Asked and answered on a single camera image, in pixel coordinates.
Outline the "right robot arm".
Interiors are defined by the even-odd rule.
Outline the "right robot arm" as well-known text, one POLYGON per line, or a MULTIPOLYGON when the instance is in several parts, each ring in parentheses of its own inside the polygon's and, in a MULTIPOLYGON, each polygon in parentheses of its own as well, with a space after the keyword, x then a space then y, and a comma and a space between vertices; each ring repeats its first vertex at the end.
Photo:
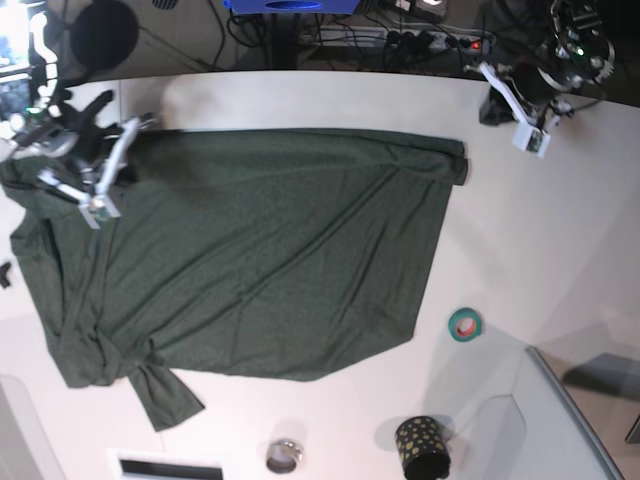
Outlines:
POLYGON ((123 133, 118 124, 96 124, 114 92, 101 93, 81 111, 68 103, 58 56, 45 40, 47 23, 44 1, 1 3, 1 161, 78 154, 91 163, 106 140, 123 133))

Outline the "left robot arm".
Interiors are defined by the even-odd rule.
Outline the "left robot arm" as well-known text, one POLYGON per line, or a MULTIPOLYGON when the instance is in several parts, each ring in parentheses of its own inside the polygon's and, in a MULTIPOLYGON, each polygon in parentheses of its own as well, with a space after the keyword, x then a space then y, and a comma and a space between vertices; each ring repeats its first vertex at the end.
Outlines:
POLYGON ((595 1, 496 1, 505 30, 492 34, 506 63, 472 68, 490 84, 479 120, 518 122, 538 130, 606 99, 615 49, 595 1))

